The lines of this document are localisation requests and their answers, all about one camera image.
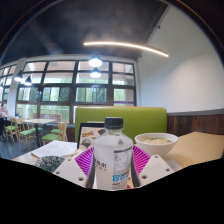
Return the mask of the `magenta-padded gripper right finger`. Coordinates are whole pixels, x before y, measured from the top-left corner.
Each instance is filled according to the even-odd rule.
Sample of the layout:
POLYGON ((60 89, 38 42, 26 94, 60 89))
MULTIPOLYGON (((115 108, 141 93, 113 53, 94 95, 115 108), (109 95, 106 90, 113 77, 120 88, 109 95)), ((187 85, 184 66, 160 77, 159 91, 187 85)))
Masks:
POLYGON ((159 155, 150 156, 138 146, 133 146, 131 179, 134 188, 148 185, 173 172, 174 170, 159 155))

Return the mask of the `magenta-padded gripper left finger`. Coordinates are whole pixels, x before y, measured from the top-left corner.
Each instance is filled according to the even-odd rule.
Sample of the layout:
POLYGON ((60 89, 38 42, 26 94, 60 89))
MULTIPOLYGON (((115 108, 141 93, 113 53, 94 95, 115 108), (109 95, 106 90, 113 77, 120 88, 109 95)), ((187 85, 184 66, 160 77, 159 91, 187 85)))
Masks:
POLYGON ((78 186, 96 189, 93 148, 77 150, 72 157, 65 159, 54 174, 78 186))

